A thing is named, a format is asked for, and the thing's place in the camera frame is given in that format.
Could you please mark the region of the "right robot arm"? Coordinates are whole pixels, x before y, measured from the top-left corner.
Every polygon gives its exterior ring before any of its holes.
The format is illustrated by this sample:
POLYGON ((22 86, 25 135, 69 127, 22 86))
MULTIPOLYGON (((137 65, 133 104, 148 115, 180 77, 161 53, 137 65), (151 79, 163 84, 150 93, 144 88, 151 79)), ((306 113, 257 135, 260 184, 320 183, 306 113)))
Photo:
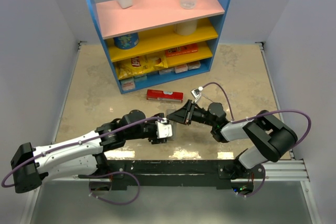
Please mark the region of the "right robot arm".
POLYGON ((233 123, 226 118, 221 103, 213 102, 208 109, 203 109, 188 100, 183 107, 168 114, 167 118, 185 125, 197 122, 211 126, 211 135, 219 143, 250 139, 253 147, 240 153, 223 168, 231 179, 237 179, 246 178, 259 164, 279 161, 298 141, 296 133, 267 110, 257 115, 258 118, 233 123))

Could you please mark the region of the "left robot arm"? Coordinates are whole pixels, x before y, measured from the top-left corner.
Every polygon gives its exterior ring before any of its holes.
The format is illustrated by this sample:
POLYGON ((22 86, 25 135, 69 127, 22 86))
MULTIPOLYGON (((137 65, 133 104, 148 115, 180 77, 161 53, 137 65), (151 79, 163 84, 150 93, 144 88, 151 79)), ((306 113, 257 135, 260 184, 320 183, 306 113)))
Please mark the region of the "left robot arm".
POLYGON ((58 144, 33 147, 30 142, 24 143, 10 162, 12 187, 22 194, 61 177, 95 175, 103 178, 109 171, 105 152, 123 147, 128 140, 166 143, 172 135, 173 127, 163 113, 146 118, 143 112, 132 110, 83 136, 58 144))

